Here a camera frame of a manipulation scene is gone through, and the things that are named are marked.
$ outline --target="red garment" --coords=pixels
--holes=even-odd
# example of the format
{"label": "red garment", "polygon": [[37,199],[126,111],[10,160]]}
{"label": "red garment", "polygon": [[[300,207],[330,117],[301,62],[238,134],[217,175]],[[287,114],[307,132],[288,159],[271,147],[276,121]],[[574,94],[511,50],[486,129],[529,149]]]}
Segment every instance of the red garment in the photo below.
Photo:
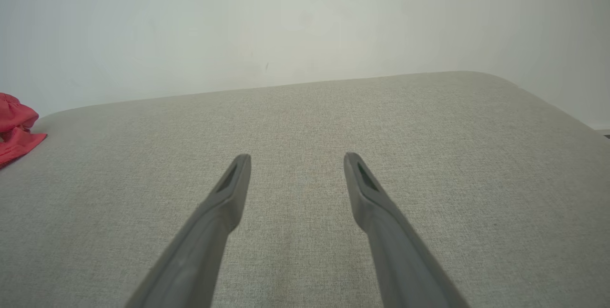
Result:
{"label": "red garment", "polygon": [[18,99],[0,92],[0,168],[30,152],[46,134],[30,134],[38,114]]}

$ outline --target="gray cushion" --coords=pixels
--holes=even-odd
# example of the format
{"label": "gray cushion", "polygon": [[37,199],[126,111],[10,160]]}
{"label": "gray cushion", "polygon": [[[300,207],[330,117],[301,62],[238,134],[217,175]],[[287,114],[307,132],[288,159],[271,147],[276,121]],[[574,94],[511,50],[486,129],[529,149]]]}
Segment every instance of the gray cushion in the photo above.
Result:
{"label": "gray cushion", "polygon": [[381,306],[342,170],[359,153],[473,307],[610,302],[610,141],[447,72],[89,106],[0,171],[0,306],[119,306],[252,155],[213,303]]}

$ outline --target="wall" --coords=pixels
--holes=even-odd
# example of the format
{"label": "wall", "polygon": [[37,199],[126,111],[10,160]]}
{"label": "wall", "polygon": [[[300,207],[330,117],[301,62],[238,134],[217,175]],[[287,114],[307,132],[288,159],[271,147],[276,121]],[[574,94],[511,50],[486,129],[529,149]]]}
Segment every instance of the wall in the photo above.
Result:
{"label": "wall", "polygon": [[0,0],[0,91],[41,115],[471,70],[610,128],[610,0]]}

